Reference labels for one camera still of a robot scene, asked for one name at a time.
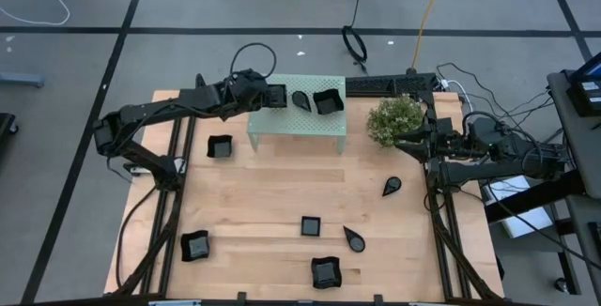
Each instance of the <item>wooden board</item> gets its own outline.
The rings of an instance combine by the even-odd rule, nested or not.
[[[176,95],[157,91],[154,100]],[[451,117],[459,130],[457,95],[440,93],[435,99],[438,116]],[[246,135],[247,115],[225,123],[199,120],[178,234],[208,230],[211,254],[206,260],[183,263],[178,239],[168,297],[232,299],[245,291],[249,299],[369,301],[381,294],[387,301],[443,301],[432,223],[423,206],[422,166],[402,151],[382,149],[369,139],[365,120],[377,105],[378,99],[347,99],[343,155],[337,154],[334,138],[292,136],[262,136],[254,153]],[[143,145],[166,153],[171,127],[164,123],[146,128]],[[206,157],[211,134],[234,136],[232,159]],[[403,187],[383,198],[390,176],[399,176]],[[149,176],[134,179],[125,214],[151,187]],[[477,185],[464,189],[479,194]],[[146,252],[157,197],[140,207],[128,225],[122,279]],[[482,203],[458,193],[455,206],[464,253],[502,295]],[[321,237],[301,236],[301,216],[321,218]],[[348,247],[343,225],[363,236],[364,252]],[[329,255],[341,260],[343,286],[316,290],[311,259]],[[114,266],[107,292],[116,289]],[[152,290],[158,286],[161,267],[162,253]],[[458,296],[456,279],[454,287]]]

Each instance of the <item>potted plant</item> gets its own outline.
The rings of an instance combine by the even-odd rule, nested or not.
[[[415,130],[422,125],[424,113],[420,104],[410,97],[383,99],[369,111],[369,137],[383,147],[394,146],[399,133]]]

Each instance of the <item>concrete floor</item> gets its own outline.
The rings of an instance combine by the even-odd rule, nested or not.
[[[73,27],[119,27],[130,3],[64,1],[72,14],[68,26]],[[416,29],[427,2],[361,0],[355,26]],[[601,27],[601,9],[595,0],[567,2],[580,29]],[[339,28],[352,20],[354,3],[141,0],[132,26]],[[0,0],[0,6],[32,20],[59,21],[63,16],[54,0]],[[2,26],[13,25],[21,24],[0,15],[0,70],[43,73],[47,85],[41,89],[0,87],[0,112],[14,113],[21,126],[0,161],[0,304],[21,299],[116,42],[116,35],[108,34],[3,34]],[[437,0],[427,28],[570,30],[557,0]],[[414,36],[363,39],[370,74],[402,73],[409,67]],[[278,73],[362,75],[338,35],[128,35],[102,113],[127,103],[149,101],[156,89],[192,87],[197,72],[209,82],[219,81],[236,49],[253,41],[269,44],[276,51]],[[601,51],[601,38],[587,38],[586,42],[593,54]],[[576,41],[559,35],[425,37],[417,69],[433,71],[445,62],[455,62],[478,75],[503,106],[513,108],[540,93],[548,73],[577,68],[584,60]],[[243,54],[237,64],[239,69],[266,70],[269,66],[270,56],[258,50]],[[461,82],[468,92],[486,95],[470,77],[452,69],[443,73]],[[489,110],[481,100],[474,102],[479,110]],[[554,110],[551,106],[536,112],[523,128],[544,139],[560,126]],[[128,187],[106,171],[104,159],[90,147],[37,301],[90,298],[102,293]],[[576,248],[578,243],[569,240]],[[573,297],[555,291],[550,284],[561,275],[555,254],[498,249],[498,255],[506,270],[505,292],[513,300],[554,305],[596,303],[581,263],[578,277],[583,295]]]

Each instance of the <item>yellow cable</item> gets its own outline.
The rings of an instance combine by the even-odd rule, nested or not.
[[[411,63],[411,68],[415,69],[415,63],[417,63],[417,57],[420,54],[420,46],[422,45],[422,33],[424,32],[425,22],[428,19],[428,14],[430,13],[430,8],[434,4],[434,0],[430,0],[428,3],[428,7],[425,9],[424,18],[422,19],[422,25],[420,26],[420,33],[417,36],[417,44],[415,45],[415,54],[413,54],[413,62]]]

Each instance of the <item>white cable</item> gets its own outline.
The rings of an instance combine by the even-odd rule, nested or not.
[[[440,83],[445,88],[449,87],[449,84],[459,85],[459,87],[461,88],[461,91],[463,92],[463,97],[466,99],[466,101],[468,102],[468,105],[470,106],[470,113],[473,112],[473,106],[471,105],[471,100],[470,100],[470,97],[468,96],[468,92],[463,87],[463,85],[461,85],[461,83],[459,83],[458,81],[455,81],[455,80],[441,80]]]
[[[71,13],[70,13],[69,9],[67,8],[67,5],[65,5],[65,3],[63,2],[63,0],[58,0],[58,2],[60,2],[60,4],[63,6],[63,8],[65,9],[65,11],[67,12],[67,17],[65,18],[65,20],[61,21],[60,23],[47,23],[47,22],[38,22],[38,21],[25,20],[25,19],[22,19],[22,18],[19,18],[19,17],[16,17],[14,15],[9,14],[2,7],[0,7],[0,11],[2,11],[3,13],[5,13],[9,18],[17,20],[19,22],[23,22],[23,23],[29,23],[29,24],[46,24],[46,25],[63,25],[63,24],[65,24],[69,20],[69,17],[71,17]]]

